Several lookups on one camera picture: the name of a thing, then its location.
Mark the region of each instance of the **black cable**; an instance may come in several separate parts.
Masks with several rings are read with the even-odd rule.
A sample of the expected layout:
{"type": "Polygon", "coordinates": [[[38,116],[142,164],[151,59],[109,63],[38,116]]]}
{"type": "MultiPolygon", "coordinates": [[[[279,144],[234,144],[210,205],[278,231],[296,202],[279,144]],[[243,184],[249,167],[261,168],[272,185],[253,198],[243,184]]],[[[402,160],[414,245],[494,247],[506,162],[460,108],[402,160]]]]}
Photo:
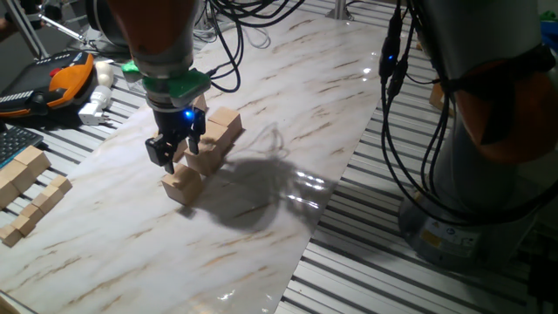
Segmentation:
{"type": "Polygon", "coordinates": [[[407,8],[405,9],[405,12],[403,12],[403,15],[401,16],[401,19],[404,19],[407,16],[408,11],[409,11],[409,6],[407,5],[407,8]]]}
{"type": "MultiPolygon", "coordinates": [[[[390,158],[387,154],[387,147],[385,145],[385,142],[388,138],[388,134],[389,134],[389,111],[391,109],[391,102],[388,102],[386,100],[386,92],[385,92],[385,84],[382,83],[381,85],[381,102],[382,102],[382,112],[384,113],[384,123],[382,125],[382,133],[381,133],[381,147],[382,147],[382,154],[384,155],[384,159],[385,159],[385,165],[387,166],[388,170],[391,173],[391,176],[393,177],[393,180],[395,181],[395,183],[397,184],[397,186],[399,187],[399,189],[401,190],[401,192],[403,192],[403,194],[405,195],[405,197],[418,209],[420,209],[423,213],[425,213],[425,215],[431,217],[432,219],[438,221],[438,222],[443,222],[443,223],[447,223],[453,226],[460,226],[460,227],[468,227],[468,226],[472,226],[472,224],[470,223],[462,223],[462,222],[453,222],[453,221],[448,221],[444,218],[438,217],[436,215],[433,215],[432,213],[430,213],[430,211],[428,211],[427,209],[423,208],[422,205],[419,204],[418,201],[415,200],[414,197],[412,197],[409,192],[407,191],[407,189],[403,186],[403,184],[401,183],[401,181],[399,180],[397,174],[395,173],[395,171],[393,170],[393,165],[391,164],[390,158]]],[[[394,157],[397,156],[396,151],[392,148],[391,152],[393,153],[394,157]]]]}
{"type": "Polygon", "coordinates": [[[442,119],[443,119],[443,115],[440,115],[438,125],[436,126],[436,129],[434,130],[434,134],[432,135],[432,138],[430,139],[430,143],[428,143],[428,147],[426,148],[425,156],[423,157],[422,162],[420,164],[420,180],[422,182],[423,188],[425,188],[426,191],[430,190],[430,188],[428,187],[428,184],[426,184],[426,174],[425,174],[426,162],[428,162],[428,156],[430,155],[430,152],[432,151],[432,148],[434,147],[434,143],[436,143],[436,139],[438,138],[439,130],[442,128],[442,119]]]}
{"type": "Polygon", "coordinates": [[[208,0],[205,0],[203,2],[203,12],[200,14],[200,17],[198,17],[198,20],[195,21],[194,26],[197,26],[200,23],[201,18],[203,17],[204,14],[207,15],[207,12],[208,12],[208,0]]]}
{"type": "Polygon", "coordinates": [[[345,5],[345,8],[348,7],[348,6],[350,6],[350,5],[353,5],[353,4],[355,4],[355,3],[367,3],[367,4],[372,4],[372,3],[369,3],[369,2],[367,2],[367,1],[354,0],[354,1],[348,2],[348,3],[345,5]]]}
{"type": "MultiPolygon", "coordinates": [[[[244,57],[244,36],[242,34],[242,27],[239,24],[236,24],[237,28],[236,28],[236,36],[238,37],[238,41],[237,41],[237,46],[236,46],[236,53],[234,56],[234,60],[236,60],[236,58],[239,55],[240,52],[240,57],[238,58],[238,61],[236,61],[236,66],[239,66],[242,62],[242,58],[244,57]]],[[[228,61],[227,63],[224,63],[222,65],[218,65],[215,68],[215,72],[217,72],[220,68],[222,68],[223,66],[229,65],[230,61],[228,61]]],[[[217,76],[210,76],[211,79],[221,79],[226,77],[227,75],[229,75],[230,73],[232,73],[235,69],[231,69],[228,72],[224,73],[224,74],[220,74],[217,76]]]]}
{"type": "Polygon", "coordinates": [[[439,83],[439,82],[442,81],[441,79],[436,78],[436,79],[433,79],[433,80],[428,81],[428,82],[421,82],[421,81],[418,81],[418,80],[416,80],[415,78],[413,78],[411,75],[409,75],[409,73],[406,73],[405,76],[406,76],[408,79],[410,79],[411,81],[413,81],[413,82],[415,82],[415,83],[417,83],[417,84],[421,84],[421,85],[436,84],[436,83],[439,83]]]}
{"type": "MultiPolygon", "coordinates": [[[[284,5],[282,5],[281,7],[284,8],[284,6],[286,5],[286,3],[289,0],[284,0],[284,5]]],[[[261,27],[268,27],[268,26],[272,26],[275,25],[279,22],[281,22],[284,18],[286,18],[288,15],[290,15],[293,11],[295,11],[296,9],[298,9],[298,7],[300,7],[303,3],[304,0],[298,0],[298,2],[296,2],[296,4],[288,9],[285,13],[283,13],[281,16],[279,16],[278,18],[274,19],[271,22],[267,22],[267,23],[262,23],[262,24],[253,24],[253,23],[248,23],[248,22],[244,22],[242,21],[242,18],[245,17],[258,17],[258,15],[256,14],[257,11],[261,11],[265,8],[267,8],[269,5],[271,5],[273,2],[272,1],[267,1],[267,2],[263,2],[261,1],[259,3],[259,6],[251,11],[248,10],[244,10],[243,8],[239,8],[236,5],[233,5],[231,3],[220,3],[218,0],[209,0],[210,6],[215,8],[219,13],[221,13],[222,15],[224,15],[225,17],[230,18],[231,20],[233,20],[234,22],[239,23],[242,26],[248,26],[248,27],[253,27],[253,28],[261,28],[261,27]],[[239,10],[239,11],[244,11],[242,14],[238,14],[237,12],[235,12],[235,10],[239,10]]],[[[276,12],[272,13],[270,16],[274,16],[278,14],[278,11],[276,10],[276,12]]]]}
{"type": "Polygon", "coordinates": [[[438,155],[442,148],[442,143],[444,141],[444,136],[446,135],[447,119],[449,117],[449,111],[450,111],[449,94],[447,94],[445,98],[446,98],[446,102],[444,103],[444,108],[442,109],[442,114],[440,116],[440,121],[442,122],[442,128],[440,130],[440,134],[438,138],[438,145],[434,150],[434,155],[432,156],[432,161],[430,162],[430,171],[428,172],[428,181],[430,182],[430,189],[432,190],[432,193],[436,195],[436,197],[439,196],[438,193],[436,192],[436,187],[434,186],[434,168],[436,167],[436,160],[438,160],[438,155]]]}
{"type": "MultiPolygon", "coordinates": [[[[234,70],[235,75],[236,75],[236,86],[232,89],[221,87],[220,85],[216,84],[213,81],[211,82],[211,85],[213,85],[215,88],[217,88],[218,90],[220,90],[222,92],[236,92],[241,87],[241,73],[238,70],[238,65],[235,62],[235,58],[233,57],[233,54],[230,52],[230,49],[227,46],[227,42],[225,41],[225,38],[223,37],[223,34],[221,33],[221,29],[219,28],[219,23],[217,22],[217,18],[215,17],[216,15],[215,15],[214,8],[213,7],[210,7],[210,8],[211,8],[211,16],[212,16],[212,19],[213,19],[215,33],[217,34],[217,37],[221,40],[221,43],[223,45],[223,49],[227,53],[228,59],[230,60],[230,64],[233,66],[233,70],[234,70]]],[[[241,26],[239,24],[236,24],[236,28],[237,28],[237,30],[240,30],[240,36],[242,36],[241,26]]]]}
{"type": "MultiPolygon", "coordinates": [[[[412,11],[412,8],[411,8],[410,12],[413,16],[415,16],[415,14],[412,11]]],[[[501,214],[497,214],[497,215],[478,215],[478,214],[466,213],[466,212],[463,212],[463,211],[460,211],[460,210],[449,208],[444,203],[442,203],[437,197],[435,197],[433,195],[430,195],[419,184],[417,184],[417,182],[411,177],[411,175],[409,174],[405,165],[403,165],[403,162],[399,158],[397,150],[396,150],[396,148],[393,144],[392,138],[391,138],[391,134],[390,134],[390,130],[389,130],[389,120],[388,120],[389,111],[390,111],[390,108],[391,108],[391,102],[393,101],[393,97],[390,97],[389,100],[386,99],[386,96],[385,96],[385,93],[386,93],[385,81],[386,81],[386,79],[382,78],[382,80],[381,80],[382,107],[383,107],[383,112],[384,112],[384,126],[383,126],[383,129],[382,129],[382,141],[383,141],[382,149],[383,149],[384,158],[385,158],[385,161],[386,161],[386,164],[387,164],[388,168],[390,169],[391,175],[393,176],[393,178],[396,181],[396,183],[398,184],[398,186],[402,189],[405,196],[407,196],[407,198],[409,198],[410,201],[412,201],[414,205],[416,205],[418,208],[423,210],[426,215],[430,216],[431,218],[438,219],[441,222],[446,222],[446,223],[451,223],[453,225],[461,225],[461,226],[479,226],[479,225],[487,225],[487,224],[495,224],[495,223],[514,222],[514,221],[516,221],[516,220],[518,220],[522,217],[525,217],[526,215],[529,215],[529,214],[533,213],[534,210],[537,210],[537,209],[541,208],[542,206],[544,206],[545,204],[550,202],[552,199],[554,199],[554,197],[558,194],[558,181],[557,181],[552,187],[550,187],[549,189],[547,189],[545,192],[543,192],[541,195],[535,197],[534,199],[532,199],[530,201],[526,201],[524,204],[522,204],[518,207],[507,209],[506,210],[506,215],[503,218],[501,217],[501,214]],[[416,201],[414,201],[414,198],[412,198],[406,192],[405,188],[400,183],[400,181],[398,180],[398,177],[396,176],[395,172],[392,169],[392,164],[389,161],[388,156],[387,156],[387,148],[385,146],[386,141],[389,144],[391,152],[392,152],[396,162],[398,163],[398,166],[401,168],[404,175],[411,182],[411,184],[424,197],[426,197],[429,201],[431,201],[432,203],[434,203],[438,207],[444,209],[450,215],[452,215],[454,217],[457,217],[461,220],[464,220],[467,223],[449,222],[449,221],[445,221],[443,219],[440,219],[440,217],[436,217],[436,216],[432,215],[430,212],[428,212],[427,210],[422,208],[416,201]]],[[[444,132],[445,132],[446,123],[447,123],[447,112],[449,111],[449,102],[450,102],[450,100],[447,100],[447,102],[445,103],[446,113],[443,115],[443,117],[440,118],[440,121],[442,122],[440,129],[443,128],[444,132]]]]}

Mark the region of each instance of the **electrical cord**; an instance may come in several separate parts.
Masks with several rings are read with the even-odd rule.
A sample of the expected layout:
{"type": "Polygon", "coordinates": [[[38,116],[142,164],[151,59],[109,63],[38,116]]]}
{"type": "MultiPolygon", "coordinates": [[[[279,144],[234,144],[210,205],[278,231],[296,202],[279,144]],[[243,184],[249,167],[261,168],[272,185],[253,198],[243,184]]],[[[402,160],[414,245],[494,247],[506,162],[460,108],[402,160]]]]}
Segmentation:
{"type": "Polygon", "coordinates": [[[273,19],[272,21],[267,23],[254,24],[254,23],[245,22],[242,19],[247,17],[255,17],[258,19],[272,19],[277,15],[279,15],[279,13],[286,7],[287,3],[290,0],[283,0],[283,3],[279,6],[279,8],[277,8],[273,13],[266,16],[257,13],[268,8],[273,3],[273,0],[256,1],[252,6],[257,5],[257,7],[255,7],[252,10],[246,10],[245,8],[249,7],[247,5],[239,5],[238,3],[229,2],[227,0],[208,0],[208,1],[210,3],[210,6],[215,8],[217,12],[221,13],[223,16],[230,18],[236,23],[239,23],[241,26],[247,26],[252,28],[262,28],[262,27],[269,27],[275,25],[281,22],[284,18],[286,18],[288,15],[290,15],[292,12],[294,12],[296,9],[298,9],[298,7],[300,7],[304,3],[304,0],[298,0],[294,6],[289,8],[286,12],[284,12],[279,17],[273,19]]]}
{"type": "MultiPolygon", "coordinates": [[[[221,29],[219,28],[219,24],[217,23],[217,18],[215,16],[216,15],[215,15],[214,8],[211,7],[211,17],[212,17],[212,20],[213,20],[215,32],[217,33],[217,37],[219,38],[219,40],[221,40],[221,43],[223,45],[223,49],[227,53],[230,64],[233,66],[233,72],[236,75],[236,86],[232,89],[228,89],[228,88],[225,88],[225,87],[221,87],[220,85],[216,84],[213,80],[211,82],[211,85],[214,86],[215,88],[217,88],[218,90],[222,91],[222,92],[236,92],[241,87],[241,73],[238,69],[238,64],[235,62],[235,58],[233,57],[232,53],[230,52],[230,49],[228,48],[227,42],[225,41],[225,38],[223,37],[223,34],[221,33],[221,29]]],[[[240,24],[238,24],[238,23],[236,24],[236,29],[237,29],[238,40],[239,40],[238,48],[240,49],[240,51],[243,52],[244,51],[244,49],[243,49],[244,42],[243,42],[243,39],[242,39],[242,28],[241,28],[240,24]]],[[[217,72],[218,69],[219,69],[219,66],[214,69],[214,72],[217,72]]]]}
{"type": "MultiPolygon", "coordinates": [[[[398,32],[400,33],[400,28],[399,28],[400,25],[398,25],[398,23],[397,23],[398,18],[396,17],[396,16],[400,16],[399,14],[397,14],[399,12],[400,12],[400,10],[396,9],[396,11],[394,12],[393,18],[390,21],[390,28],[392,26],[394,26],[395,31],[394,30],[388,30],[388,37],[384,41],[384,47],[382,49],[383,56],[384,56],[385,51],[387,51],[389,53],[391,53],[395,50],[398,51],[399,41],[393,40],[393,37],[394,37],[394,35],[397,35],[398,32]]],[[[410,8],[410,12],[413,16],[413,21],[415,21],[416,20],[416,13],[413,12],[413,8],[410,8]]],[[[409,36],[407,45],[410,44],[409,42],[411,40],[412,40],[412,35],[409,36]]],[[[403,162],[401,161],[401,159],[398,156],[397,150],[395,149],[395,146],[394,146],[392,138],[391,138],[389,119],[388,119],[390,109],[391,109],[391,103],[392,103],[393,99],[395,98],[395,96],[397,95],[397,93],[399,92],[400,86],[403,84],[403,79],[405,78],[405,74],[404,73],[402,74],[402,72],[403,72],[403,70],[406,71],[406,66],[407,66],[406,59],[408,58],[408,54],[404,53],[404,56],[405,56],[405,58],[402,58],[402,60],[400,60],[398,62],[397,66],[394,66],[392,68],[391,68],[391,62],[392,62],[391,58],[381,58],[381,60],[380,60],[381,101],[382,101],[382,110],[384,112],[384,124],[383,124],[383,127],[382,127],[382,152],[383,152],[383,155],[384,155],[386,165],[387,165],[388,169],[390,170],[390,173],[391,173],[394,181],[396,182],[398,187],[403,191],[405,197],[407,197],[413,203],[414,206],[416,206],[418,209],[423,211],[425,213],[425,215],[428,215],[432,219],[438,220],[440,222],[448,223],[448,224],[451,224],[451,225],[454,225],[454,226],[472,227],[472,226],[482,226],[482,225],[490,225],[490,224],[501,224],[501,223],[506,223],[506,222],[515,222],[515,221],[517,221],[517,220],[519,220],[519,219],[521,219],[521,218],[523,218],[527,215],[532,214],[534,211],[537,211],[537,210],[543,208],[546,204],[548,204],[550,201],[552,201],[555,198],[556,195],[558,195],[558,181],[557,181],[550,188],[548,188],[546,191],[544,191],[542,194],[536,196],[535,198],[533,198],[529,201],[526,201],[525,203],[523,203],[520,206],[506,209],[505,210],[505,215],[502,215],[501,213],[490,214],[490,215],[479,215],[479,214],[467,213],[465,211],[449,208],[444,203],[442,203],[436,195],[432,195],[432,194],[426,192],[419,184],[417,184],[417,182],[414,180],[414,178],[411,177],[407,168],[405,167],[405,165],[403,164],[403,162]],[[387,79],[391,75],[393,75],[393,78],[391,78],[391,83],[390,83],[390,88],[389,88],[390,97],[389,97],[389,99],[387,99],[387,97],[386,97],[386,82],[387,82],[387,79]],[[385,144],[386,142],[387,142],[389,148],[391,149],[393,157],[395,158],[396,162],[398,163],[399,168],[401,168],[405,177],[411,182],[411,184],[415,187],[415,189],[417,189],[417,191],[419,191],[421,195],[423,195],[426,199],[431,201],[433,204],[435,204],[439,208],[445,210],[450,216],[452,216],[456,219],[459,219],[463,222],[449,221],[449,220],[444,219],[442,217],[433,215],[430,211],[428,211],[427,209],[422,207],[415,200],[415,198],[411,197],[411,195],[406,191],[405,187],[401,184],[399,178],[397,177],[397,175],[395,174],[395,171],[393,170],[393,165],[391,164],[391,161],[390,161],[390,159],[387,155],[387,147],[386,147],[386,144],[385,144]]],[[[440,74],[440,77],[442,78],[441,80],[443,82],[445,80],[443,72],[441,72],[439,74],[440,74]]],[[[441,131],[441,134],[439,135],[439,143],[436,146],[435,151],[434,151],[435,154],[441,150],[441,142],[443,140],[444,133],[446,131],[447,119],[448,119],[448,116],[449,116],[448,113],[449,113],[450,102],[454,102],[454,99],[452,99],[450,97],[449,93],[447,92],[445,103],[444,103],[443,114],[440,117],[440,122],[439,122],[439,130],[441,131]]],[[[433,174],[433,169],[434,169],[434,167],[432,166],[432,163],[431,163],[431,169],[430,169],[431,174],[433,174]]]]}
{"type": "Polygon", "coordinates": [[[421,85],[437,84],[437,83],[439,83],[439,82],[442,81],[441,79],[436,78],[436,79],[433,79],[433,80],[428,81],[428,82],[421,82],[421,81],[418,81],[418,80],[416,80],[415,78],[413,78],[411,75],[409,75],[409,73],[406,73],[405,76],[406,76],[408,79],[410,79],[411,81],[413,81],[413,82],[415,82],[415,83],[417,83],[417,84],[421,84],[421,85]]]}

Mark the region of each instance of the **metal pole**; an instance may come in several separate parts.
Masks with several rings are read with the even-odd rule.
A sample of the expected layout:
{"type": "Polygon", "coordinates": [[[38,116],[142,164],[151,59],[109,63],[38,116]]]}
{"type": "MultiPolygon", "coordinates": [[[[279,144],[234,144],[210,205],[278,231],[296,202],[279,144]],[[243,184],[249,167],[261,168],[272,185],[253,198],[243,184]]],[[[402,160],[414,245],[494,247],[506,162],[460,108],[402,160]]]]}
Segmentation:
{"type": "Polygon", "coordinates": [[[53,20],[49,19],[48,17],[39,14],[38,18],[40,18],[41,20],[43,20],[47,26],[50,26],[58,31],[63,32],[64,34],[70,36],[71,38],[74,38],[76,40],[78,40],[79,42],[81,42],[82,44],[87,44],[87,40],[85,40],[85,37],[79,35],[77,32],[70,30],[69,28],[63,26],[62,24],[56,23],[53,20]]]}
{"type": "Polygon", "coordinates": [[[29,19],[25,16],[24,10],[18,1],[14,0],[2,0],[6,10],[10,13],[10,16],[16,25],[19,33],[24,38],[25,43],[31,50],[31,53],[35,58],[42,59],[48,58],[49,54],[43,47],[41,40],[38,38],[37,33],[33,30],[29,19]]]}
{"type": "Polygon", "coordinates": [[[346,5],[347,5],[347,0],[336,0],[335,9],[331,10],[325,16],[329,17],[329,18],[338,19],[338,20],[350,20],[350,21],[352,21],[354,18],[345,9],[346,5]]]}

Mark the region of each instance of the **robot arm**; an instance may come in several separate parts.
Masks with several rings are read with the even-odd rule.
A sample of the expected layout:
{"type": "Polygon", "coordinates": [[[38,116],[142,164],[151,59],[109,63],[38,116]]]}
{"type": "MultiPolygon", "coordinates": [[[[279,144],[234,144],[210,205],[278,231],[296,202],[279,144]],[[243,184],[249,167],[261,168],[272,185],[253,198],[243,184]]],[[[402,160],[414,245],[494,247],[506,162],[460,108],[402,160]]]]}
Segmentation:
{"type": "Polygon", "coordinates": [[[211,86],[209,77],[190,69],[193,58],[194,17],[200,0],[109,0],[130,47],[133,61],[144,75],[146,101],[152,107],[159,136],[146,141],[152,162],[174,172],[173,155],[188,137],[197,153],[205,133],[205,113],[192,101],[211,86]]]}

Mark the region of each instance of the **wooden block pile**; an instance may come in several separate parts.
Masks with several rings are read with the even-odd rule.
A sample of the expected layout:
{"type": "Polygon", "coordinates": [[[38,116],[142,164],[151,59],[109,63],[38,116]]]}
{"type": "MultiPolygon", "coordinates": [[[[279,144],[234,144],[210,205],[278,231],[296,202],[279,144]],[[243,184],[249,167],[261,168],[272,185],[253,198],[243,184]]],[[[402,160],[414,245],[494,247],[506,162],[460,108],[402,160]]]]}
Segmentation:
{"type": "MultiPolygon", "coordinates": [[[[40,149],[27,147],[14,160],[0,170],[0,208],[5,208],[35,183],[37,177],[51,166],[48,158],[40,149]]],[[[25,207],[16,220],[0,228],[0,240],[12,247],[22,237],[27,236],[71,188],[71,183],[59,175],[25,207]]]]}
{"type": "Polygon", "coordinates": [[[174,174],[167,174],[163,187],[168,197],[182,205],[194,201],[203,190],[201,174],[209,176],[219,169],[222,159],[242,131],[241,115],[226,107],[219,108],[206,123],[206,133],[200,137],[197,155],[187,147],[183,154],[187,166],[179,164],[174,174]]]}

